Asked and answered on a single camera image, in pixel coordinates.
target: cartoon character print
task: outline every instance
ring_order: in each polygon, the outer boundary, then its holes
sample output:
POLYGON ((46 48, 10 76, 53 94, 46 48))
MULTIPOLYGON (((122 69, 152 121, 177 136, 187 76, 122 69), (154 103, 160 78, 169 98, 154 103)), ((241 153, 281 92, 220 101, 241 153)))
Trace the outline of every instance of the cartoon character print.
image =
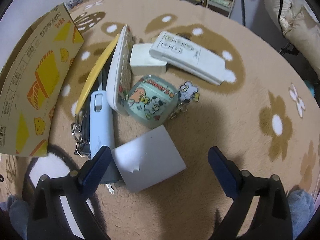
POLYGON ((43 135, 45 130, 45 121, 41 117, 34 118, 36 135, 43 135))
POLYGON ((153 96, 151 100, 147 104, 144 105, 144 111, 148 111, 150 114, 154 114, 155 112, 160 110, 160 106, 164 103, 160 98, 153 96))
POLYGON ((67 62, 69 58, 69 52, 66 48, 60 48, 60 54, 61 54, 61 62, 67 62))
POLYGON ((131 101, 128 102, 128 106, 131 107, 134 103, 139 103, 143 97, 146 97, 146 91, 144 88, 137 88, 129 97, 129 100, 131 101))
POLYGON ((190 100, 199 101, 198 87, 194 86, 190 81, 186 81, 180 86, 179 100, 183 103, 190 103, 190 100))

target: calculator button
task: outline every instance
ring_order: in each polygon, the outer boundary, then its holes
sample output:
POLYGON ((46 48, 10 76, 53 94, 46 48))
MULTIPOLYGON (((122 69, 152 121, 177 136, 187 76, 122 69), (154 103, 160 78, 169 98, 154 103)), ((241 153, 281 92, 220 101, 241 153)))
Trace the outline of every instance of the calculator button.
POLYGON ((181 51, 181 49, 179 48, 179 47, 177 47, 177 46, 173 46, 172 47, 172 51, 174 52, 174 53, 179 53, 180 51, 181 51))
POLYGON ((165 48, 165 49, 168 49, 170 47, 170 43, 164 41, 164 42, 162 42, 161 47, 165 48))
POLYGON ((182 46, 183 42, 181 40, 176 40, 176 44, 182 46))
POLYGON ((184 47, 186 48, 186 50, 192 50, 192 46, 190 44, 186 44, 184 45, 184 47))
POLYGON ((167 35, 164 39, 165 39, 166 41, 173 41, 173 37, 172 37, 172 36, 169 36, 169 35, 167 35))

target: blue gripper pad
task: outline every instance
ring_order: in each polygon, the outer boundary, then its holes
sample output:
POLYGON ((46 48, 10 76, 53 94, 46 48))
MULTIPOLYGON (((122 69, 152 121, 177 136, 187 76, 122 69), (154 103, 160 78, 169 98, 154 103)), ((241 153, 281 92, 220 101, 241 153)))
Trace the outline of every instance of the blue gripper pad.
POLYGON ((111 150, 102 146, 97 154, 85 162, 79 171, 79 190, 84 199, 92 197, 112 160, 111 150))
POLYGON ((227 160, 216 146, 209 149, 208 161, 226 196, 235 199, 241 184, 238 167, 233 161, 227 160))

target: blue cloth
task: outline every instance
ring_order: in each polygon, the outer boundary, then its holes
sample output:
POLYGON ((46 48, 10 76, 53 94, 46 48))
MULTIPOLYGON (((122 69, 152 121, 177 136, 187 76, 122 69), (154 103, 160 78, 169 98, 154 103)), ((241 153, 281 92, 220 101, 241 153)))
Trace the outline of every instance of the blue cloth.
POLYGON ((295 190, 288 196, 292 220, 292 237, 295 239, 311 220, 315 205, 312 196, 303 189, 295 190))
POLYGON ((314 86, 311 84, 311 82, 308 81, 308 80, 304 80, 304 83, 305 83, 306 86, 308 87, 311 95, 312 95, 313 97, 315 97, 315 88, 314 88, 314 86))
POLYGON ((14 230, 27 240, 27 225, 29 217, 29 205, 27 202, 10 195, 6 202, 1 202, 2 211, 9 213, 10 223, 14 230))

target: keychain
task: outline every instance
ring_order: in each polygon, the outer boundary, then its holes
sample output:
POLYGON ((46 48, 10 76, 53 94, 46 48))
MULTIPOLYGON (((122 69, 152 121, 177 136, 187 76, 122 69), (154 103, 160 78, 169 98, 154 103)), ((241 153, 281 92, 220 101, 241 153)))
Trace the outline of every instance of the keychain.
POLYGON ((75 121, 71 124, 71 134, 76 141, 75 155, 83 158, 90 155, 88 120, 87 111, 81 109, 79 114, 75 116, 75 121))
POLYGON ((190 81, 186 81, 183 85, 179 87, 179 103, 175 110, 170 115, 169 120, 174 119, 178 114, 185 113, 188 108, 187 105, 191 103, 191 100, 194 102, 199 101, 199 88, 193 85, 190 81))

